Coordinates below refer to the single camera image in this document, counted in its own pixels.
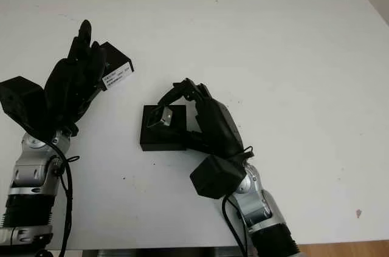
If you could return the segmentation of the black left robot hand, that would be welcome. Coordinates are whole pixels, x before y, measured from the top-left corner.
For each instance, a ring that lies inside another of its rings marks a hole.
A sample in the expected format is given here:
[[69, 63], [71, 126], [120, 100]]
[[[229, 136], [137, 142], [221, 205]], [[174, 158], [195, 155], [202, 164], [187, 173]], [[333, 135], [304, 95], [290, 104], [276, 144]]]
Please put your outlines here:
[[91, 23], [85, 19], [72, 40], [67, 57], [57, 62], [44, 87], [54, 128], [71, 137], [78, 134], [76, 122], [105, 89], [102, 77], [106, 52], [98, 42], [91, 41], [91, 34]]

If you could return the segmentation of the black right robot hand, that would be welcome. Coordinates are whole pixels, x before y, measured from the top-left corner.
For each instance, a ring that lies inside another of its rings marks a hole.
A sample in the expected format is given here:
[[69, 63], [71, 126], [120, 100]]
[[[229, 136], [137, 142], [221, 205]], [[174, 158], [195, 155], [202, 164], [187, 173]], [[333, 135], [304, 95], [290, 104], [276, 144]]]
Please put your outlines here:
[[189, 78], [173, 83], [173, 88], [158, 101], [158, 105], [168, 107], [182, 97], [195, 102], [196, 121], [200, 131], [171, 128], [170, 134], [176, 136], [187, 148], [223, 159], [244, 151], [243, 140], [231, 113], [224, 104], [212, 97], [205, 84], [195, 84]]

